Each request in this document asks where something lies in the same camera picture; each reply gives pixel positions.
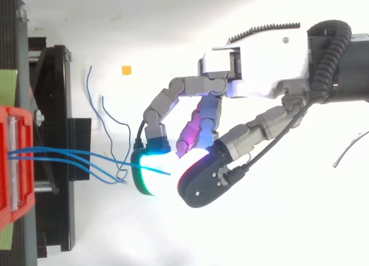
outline screw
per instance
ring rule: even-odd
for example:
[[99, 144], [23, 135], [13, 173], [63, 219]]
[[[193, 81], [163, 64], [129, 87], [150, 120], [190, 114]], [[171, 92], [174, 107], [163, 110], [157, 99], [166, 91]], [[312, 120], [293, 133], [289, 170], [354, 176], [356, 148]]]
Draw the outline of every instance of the screw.
[[45, 116], [42, 115], [40, 110], [36, 110], [35, 112], [35, 122], [37, 126], [41, 126], [42, 122], [45, 121]]
[[65, 60], [66, 60], [66, 62], [73, 62], [72, 53], [66, 52], [65, 53]]
[[28, 17], [27, 17], [27, 10], [25, 8], [25, 5], [21, 5], [19, 7], [19, 9], [17, 10], [17, 17], [19, 20], [27, 23], [29, 20], [28, 20]]

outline wire bundle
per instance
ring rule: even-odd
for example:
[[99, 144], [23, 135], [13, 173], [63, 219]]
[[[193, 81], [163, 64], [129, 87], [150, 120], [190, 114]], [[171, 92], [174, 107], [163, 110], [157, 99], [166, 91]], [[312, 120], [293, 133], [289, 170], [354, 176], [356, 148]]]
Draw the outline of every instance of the wire bundle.
[[[61, 154], [61, 155], [65, 155], [69, 158], [75, 159], [77, 161], [80, 161], [84, 164], [87, 164], [87, 165], [97, 169], [98, 171], [100, 171], [101, 173], [106, 175], [107, 177], [110, 177], [114, 182], [106, 181], [106, 180], [100, 178], [97, 174], [93, 173], [88, 168], [84, 167], [80, 163], [75, 162], [73, 160], [62, 159], [62, 158], [39, 158], [39, 157], [33, 157], [32, 156], [33, 153], [42, 153], [42, 152], [58, 153], [58, 154]], [[117, 183], [127, 183], [126, 181], [124, 181], [122, 179], [119, 179], [119, 178], [109, 174], [108, 172], [106, 172], [105, 170], [100, 168], [99, 166], [91, 163], [90, 161], [88, 161], [84, 158], [81, 158], [80, 156], [78, 156], [76, 154], [95, 156], [95, 157], [102, 158], [102, 159], [105, 159], [105, 160], [110, 161], [110, 162], [114, 162], [116, 164], [126, 165], [126, 166], [130, 166], [130, 167], [143, 168], [143, 169], [153, 171], [153, 172], [156, 172], [156, 173], [159, 173], [159, 174], [171, 175], [170, 173], [167, 173], [165, 171], [153, 169], [153, 168], [150, 168], [150, 167], [140, 166], [140, 165], [137, 165], [137, 164], [132, 164], [132, 163], [128, 163], [128, 162], [125, 162], [125, 161], [119, 161], [119, 160], [116, 160], [116, 159], [107, 158], [103, 155], [99, 155], [98, 153], [87, 152], [87, 151], [79, 151], [79, 150], [75, 150], [75, 149], [55, 149], [55, 148], [48, 148], [48, 147], [24, 148], [24, 149], [18, 149], [16, 151], [8, 152], [8, 159], [9, 160], [35, 160], [35, 161], [49, 161], [49, 162], [68, 163], [68, 164], [74, 165], [74, 166], [90, 173], [92, 176], [97, 178], [99, 181], [102, 181], [106, 184], [112, 185], [112, 184], [117, 184]]]

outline white wall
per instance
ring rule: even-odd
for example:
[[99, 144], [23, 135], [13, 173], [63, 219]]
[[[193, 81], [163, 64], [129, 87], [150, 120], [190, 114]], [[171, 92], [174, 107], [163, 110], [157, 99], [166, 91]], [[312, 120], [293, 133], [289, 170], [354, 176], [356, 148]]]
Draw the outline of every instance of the white wall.
[[[49, 46], [64, 44], [73, 52], [73, 116], [93, 118], [92, 151], [98, 153], [110, 146], [86, 95], [90, 65], [95, 103], [106, 96], [111, 114], [135, 132], [172, 76], [197, 74], [198, 58], [235, 33], [295, 21], [308, 29], [332, 18], [347, 21], [353, 33], [369, 32], [367, 0], [24, 1], [29, 36], [47, 36]], [[132, 65], [133, 74], [122, 76], [122, 65]], [[197, 101], [182, 99], [165, 120], [173, 141]], [[220, 134], [278, 102], [225, 99]], [[313, 107], [242, 181], [201, 209], [178, 198], [143, 196], [131, 177], [128, 186], [79, 182], [77, 245], [70, 253], [49, 248], [49, 258], [39, 264], [368, 265], [369, 138], [332, 169], [349, 142], [369, 129], [368, 110], [367, 103]], [[127, 131], [105, 119], [122, 158]], [[93, 161], [115, 172], [113, 164]]]

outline robotic hand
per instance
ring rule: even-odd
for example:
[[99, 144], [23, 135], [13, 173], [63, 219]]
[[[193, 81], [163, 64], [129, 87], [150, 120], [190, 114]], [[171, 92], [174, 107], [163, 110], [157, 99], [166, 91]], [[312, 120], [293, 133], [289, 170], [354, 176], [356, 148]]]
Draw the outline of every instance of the robotic hand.
[[[163, 119], [180, 96], [202, 96], [176, 143], [181, 158], [193, 148], [206, 155], [182, 175], [178, 193], [191, 207], [202, 207], [224, 194], [290, 128], [297, 127], [315, 103], [369, 99], [369, 35], [352, 35], [342, 21], [321, 22], [307, 32], [300, 24], [252, 28], [214, 48], [198, 62], [199, 75], [177, 77], [144, 112], [131, 161], [171, 151]], [[223, 97], [282, 97], [282, 105], [240, 124], [219, 138], [216, 132]], [[144, 125], [146, 148], [141, 141]], [[274, 139], [249, 163], [227, 165], [250, 153], [254, 145]], [[149, 194], [141, 170], [132, 169], [140, 192]]]

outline blue wire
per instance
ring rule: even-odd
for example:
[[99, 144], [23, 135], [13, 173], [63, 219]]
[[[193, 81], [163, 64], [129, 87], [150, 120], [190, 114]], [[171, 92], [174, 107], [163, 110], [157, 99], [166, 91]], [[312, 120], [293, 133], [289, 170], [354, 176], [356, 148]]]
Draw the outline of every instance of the blue wire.
[[66, 151], [66, 152], [70, 152], [70, 153], [76, 153], [76, 154], [79, 154], [79, 155], [91, 155], [91, 156], [95, 156], [97, 158], [102, 158], [102, 159], [105, 159], [107, 161], [111, 161], [111, 162], [114, 162], [114, 163], [124, 164], [124, 165], [134, 167], [134, 168], [142, 168], [142, 169], [153, 171], [153, 172], [156, 172], [156, 173], [159, 173], [159, 174], [171, 175], [170, 173], [167, 173], [167, 172], [164, 172], [164, 171], [161, 171], [161, 170], [157, 170], [157, 169], [153, 169], [153, 168], [146, 167], [146, 166], [140, 166], [138, 164], [133, 164], [133, 163], [128, 163], [128, 162], [124, 162], [124, 161], [119, 161], [119, 160], [107, 158], [106, 156], [99, 155], [98, 153], [87, 152], [87, 151], [79, 151], [79, 150], [76, 150], [76, 149], [55, 149], [55, 148], [48, 148], [48, 147], [30, 147], [30, 148], [23, 148], [23, 149], [18, 149], [16, 151], [8, 152], [8, 155], [34, 152], [34, 150], [37, 150], [37, 152], [42, 151], [42, 152], [56, 152], [56, 153], [59, 153], [60, 150], [61, 150], [61, 151]]
[[96, 115], [99, 117], [99, 119], [100, 119], [101, 123], [103, 124], [104, 130], [105, 130], [105, 133], [106, 133], [106, 135], [109, 137], [109, 140], [110, 140], [110, 154], [111, 154], [111, 156], [116, 160], [116, 158], [115, 158], [115, 156], [114, 156], [114, 154], [113, 154], [113, 140], [112, 140], [112, 138], [111, 138], [111, 136], [110, 136], [110, 134], [109, 134], [109, 132], [108, 132], [108, 130], [107, 130], [107, 128], [106, 128], [106, 125], [105, 125], [104, 120], [103, 120], [103, 119], [102, 119], [102, 117], [100, 116], [99, 112], [97, 112], [97, 110], [96, 110], [95, 106], [94, 106], [94, 105], [93, 105], [93, 103], [92, 103], [92, 97], [91, 97], [90, 89], [89, 89], [89, 87], [88, 87], [88, 81], [89, 81], [89, 78], [90, 78], [91, 70], [92, 70], [92, 66], [90, 66], [90, 70], [89, 70], [89, 72], [88, 72], [87, 80], [86, 80], [86, 88], [87, 88], [87, 93], [88, 93], [88, 97], [89, 97], [89, 100], [90, 100], [90, 105], [91, 105], [92, 109], [94, 110], [94, 112], [96, 113]]
[[88, 173], [90, 173], [91, 175], [93, 175], [95, 178], [97, 178], [99, 181], [102, 181], [106, 184], [112, 185], [112, 184], [116, 184], [116, 182], [109, 182], [109, 181], [105, 181], [102, 178], [100, 178], [98, 175], [96, 175], [95, 173], [91, 172], [89, 169], [87, 169], [86, 167], [80, 165], [77, 162], [71, 161], [71, 160], [67, 160], [67, 159], [62, 159], [62, 158], [30, 158], [30, 157], [23, 157], [23, 156], [10, 156], [8, 157], [8, 159], [10, 160], [37, 160], [37, 161], [50, 161], [50, 162], [63, 162], [63, 163], [68, 163], [71, 165], [74, 165]]
[[[38, 152], [45, 152], [45, 151], [43, 150], [43, 148], [45, 148], [45, 147], [34, 147], [34, 148], [35, 148], [35, 150], [33, 151], [34, 153], [38, 153]], [[18, 150], [18, 151], [16, 151], [16, 153], [14, 153], [14, 154], [22, 153], [22, 152], [20, 152], [20, 151], [21, 151], [21, 149], [20, 149], [20, 150]], [[70, 153], [70, 152], [68, 152], [68, 151], [59, 150], [59, 151], [58, 151], [58, 153], [61, 153], [62, 155], [66, 155], [66, 156], [69, 156], [69, 157], [71, 157], [71, 158], [77, 159], [77, 160], [79, 160], [79, 161], [81, 161], [81, 162], [83, 162], [83, 163], [85, 163], [85, 164], [87, 164], [87, 165], [90, 165], [90, 166], [94, 167], [95, 169], [99, 170], [99, 171], [100, 171], [100, 172], [102, 172], [104, 175], [106, 175], [106, 176], [110, 177], [111, 179], [113, 179], [113, 180], [114, 180], [114, 181], [116, 181], [117, 183], [118, 183], [118, 182], [120, 182], [120, 183], [127, 183], [126, 181], [121, 181], [120, 179], [115, 178], [114, 176], [112, 176], [112, 175], [111, 175], [111, 174], [109, 174], [108, 172], [104, 171], [104, 170], [103, 170], [102, 168], [100, 168], [99, 166], [97, 166], [97, 165], [95, 165], [95, 164], [91, 163], [90, 161], [88, 161], [88, 160], [86, 160], [86, 159], [84, 159], [84, 158], [81, 158], [81, 157], [79, 157], [79, 156], [77, 156], [77, 155], [73, 155], [72, 153]]]
[[[116, 123], [118, 123], [118, 124], [120, 124], [120, 125], [123, 125], [123, 126], [126, 126], [126, 127], [128, 128], [128, 131], [129, 131], [129, 140], [128, 140], [128, 142], [129, 142], [129, 147], [128, 147], [127, 155], [126, 155], [126, 157], [125, 157], [125, 159], [124, 159], [124, 162], [126, 162], [126, 161], [127, 161], [128, 156], [129, 156], [129, 152], [131, 151], [131, 127], [130, 127], [127, 123], [119, 122], [119, 121], [118, 121], [118, 120], [116, 120], [112, 115], [110, 115], [110, 113], [106, 110], [105, 105], [104, 105], [104, 96], [102, 97], [102, 102], [103, 102], [103, 109], [104, 109], [105, 113], [106, 113], [106, 114], [108, 114], [108, 116], [109, 116], [113, 121], [115, 121]], [[127, 170], [127, 169], [123, 169], [123, 170], [122, 170], [123, 165], [124, 165], [124, 164], [121, 164], [120, 168], [118, 168], [118, 171], [116, 172], [116, 175], [115, 175], [115, 176], [116, 176], [116, 178], [121, 179], [121, 180], [125, 179], [125, 178], [127, 177], [127, 175], [128, 175], [128, 170]], [[126, 172], [126, 174], [125, 174], [125, 176], [124, 176], [123, 178], [119, 178], [119, 172], [120, 172], [120, 171], [125, 171], [125, 172]]]

